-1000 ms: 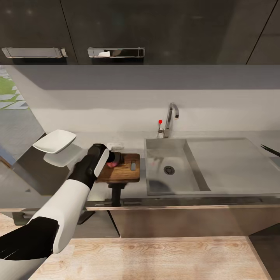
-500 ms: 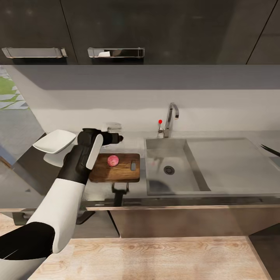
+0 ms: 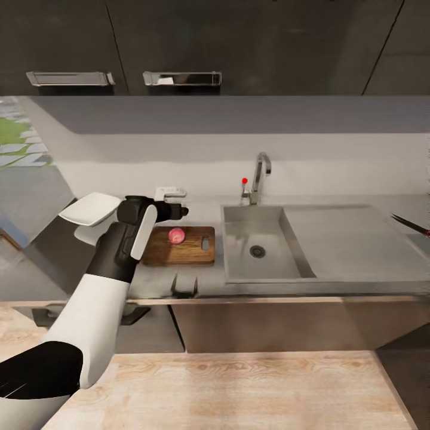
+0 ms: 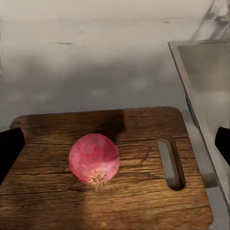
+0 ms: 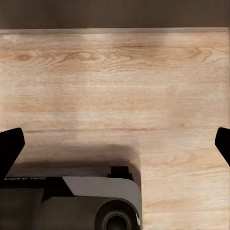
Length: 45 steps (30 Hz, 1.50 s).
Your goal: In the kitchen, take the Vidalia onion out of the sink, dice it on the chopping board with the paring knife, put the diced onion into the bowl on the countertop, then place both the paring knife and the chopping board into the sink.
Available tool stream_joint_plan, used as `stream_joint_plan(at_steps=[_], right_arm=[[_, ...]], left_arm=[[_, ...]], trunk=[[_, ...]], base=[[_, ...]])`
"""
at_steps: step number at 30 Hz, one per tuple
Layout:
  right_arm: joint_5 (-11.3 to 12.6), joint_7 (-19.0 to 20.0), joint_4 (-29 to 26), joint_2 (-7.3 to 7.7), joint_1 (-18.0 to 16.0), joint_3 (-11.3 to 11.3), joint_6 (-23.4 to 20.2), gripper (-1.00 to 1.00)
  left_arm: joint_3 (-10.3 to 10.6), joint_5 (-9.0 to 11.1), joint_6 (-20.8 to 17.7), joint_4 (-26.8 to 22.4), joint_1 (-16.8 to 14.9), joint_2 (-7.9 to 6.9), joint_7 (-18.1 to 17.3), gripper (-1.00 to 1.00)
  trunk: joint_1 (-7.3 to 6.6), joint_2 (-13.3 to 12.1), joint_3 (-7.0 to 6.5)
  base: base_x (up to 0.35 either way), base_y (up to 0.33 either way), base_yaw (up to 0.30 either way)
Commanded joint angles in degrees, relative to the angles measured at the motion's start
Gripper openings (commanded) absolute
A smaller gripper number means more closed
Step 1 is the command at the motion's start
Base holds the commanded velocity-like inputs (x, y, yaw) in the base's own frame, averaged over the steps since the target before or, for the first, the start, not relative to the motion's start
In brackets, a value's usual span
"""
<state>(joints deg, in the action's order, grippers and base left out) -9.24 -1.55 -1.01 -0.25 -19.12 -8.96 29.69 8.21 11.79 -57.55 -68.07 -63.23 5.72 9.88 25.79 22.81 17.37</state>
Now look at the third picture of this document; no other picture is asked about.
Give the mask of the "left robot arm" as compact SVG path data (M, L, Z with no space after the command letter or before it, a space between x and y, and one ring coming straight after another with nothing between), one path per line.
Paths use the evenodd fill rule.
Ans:
M128 290L153 227L189 212L167 198L180 186L156 188L155 198L127 195L118 222L96 243L74 294L40 344L0 363L0 430L41 430L79 389L90 389L112 359Z

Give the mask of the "vidalia onion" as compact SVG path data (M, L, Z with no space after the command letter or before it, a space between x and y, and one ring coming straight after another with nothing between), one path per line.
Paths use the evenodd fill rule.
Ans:
M170 241L173 242L173 244L178 244L178 242L183 241L185 234L180 228L173 229L174 230L172 232L168 233L168 236L170 237Z

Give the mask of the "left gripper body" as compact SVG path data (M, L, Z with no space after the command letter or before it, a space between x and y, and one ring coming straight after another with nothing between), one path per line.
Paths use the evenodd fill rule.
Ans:
M166 220L171 219L182 219L182 210L181 204L178 203L169 203L166 202L158 202L162 209L164 210L164 216L160 220L160 222L164 222Z

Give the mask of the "cutting board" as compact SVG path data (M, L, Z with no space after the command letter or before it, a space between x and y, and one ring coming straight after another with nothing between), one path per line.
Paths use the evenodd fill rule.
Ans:
M178 244L168 233L180 228L185 238ZM209 238L208 250L202 250L202 240ZM211 226L154 226L142 259L145 264L211 264L215 261L215 230Z

